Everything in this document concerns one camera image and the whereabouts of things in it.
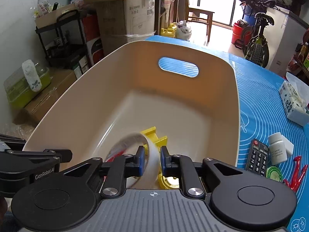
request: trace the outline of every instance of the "metal screw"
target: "metal screw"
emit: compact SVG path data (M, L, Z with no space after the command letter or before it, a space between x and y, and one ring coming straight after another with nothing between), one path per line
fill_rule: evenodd
M188 190L188 193L191 194L191 195L201 195L202 193L204 193L204 191L198 187L193 187L193 188L190 188Z
M106 194L106 195L115 195L117 193L118 193L118 190L115 189L114 187L107 187L103 189L103 194Z

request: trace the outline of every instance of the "tissue box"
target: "tissue box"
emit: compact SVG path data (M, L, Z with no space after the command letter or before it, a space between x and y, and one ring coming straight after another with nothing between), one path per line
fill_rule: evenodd
M293 86L289 82L284 81L279 89L279 94L286 117L301 126L305 126L309 121L309 114L302 107L302 103Z

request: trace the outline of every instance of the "bicycle seat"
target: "bicycle seat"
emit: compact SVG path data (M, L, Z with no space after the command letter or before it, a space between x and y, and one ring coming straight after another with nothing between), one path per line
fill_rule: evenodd
M273 18L265 13L256 13L254 18L265 18L271 25L275 25Z
M266 2L264 2L264 5L270 8L273 8L274 6L276 6L276 0L268 0Z

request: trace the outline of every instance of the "wooden chair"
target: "wooden chair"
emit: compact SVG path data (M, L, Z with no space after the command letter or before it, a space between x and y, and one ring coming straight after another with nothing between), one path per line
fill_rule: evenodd
M186 21L200 22L200 23L207 25L207 36L208 36L207 43L208 43L211 37L211 26L212 26L212 18L213 18L214 12L204 10L200 6L191 6L189 5L189 0L185 1L185 6L186 6L185 8L185 20ZM200 13L206 14L207 19L199 17Z

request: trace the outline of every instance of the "bicycle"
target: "bicycle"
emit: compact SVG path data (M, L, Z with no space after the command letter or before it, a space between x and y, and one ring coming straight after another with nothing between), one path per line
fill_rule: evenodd
M264 29L269 24L274 25L274 19L266 15L267 8L273 8L276 6L275 0L268 0L266 2L260 2L259 0L240 0L241 5L249 6L252 10L259 11L255 14L256 19L255 26L245 27L242 31L241 40L243 46L240 48L236 44L235 46L242 49L245 59L259 66L265 68L269 61L269 48L264 37ZM251 39L248 45L244 44L245 36L250 31Z

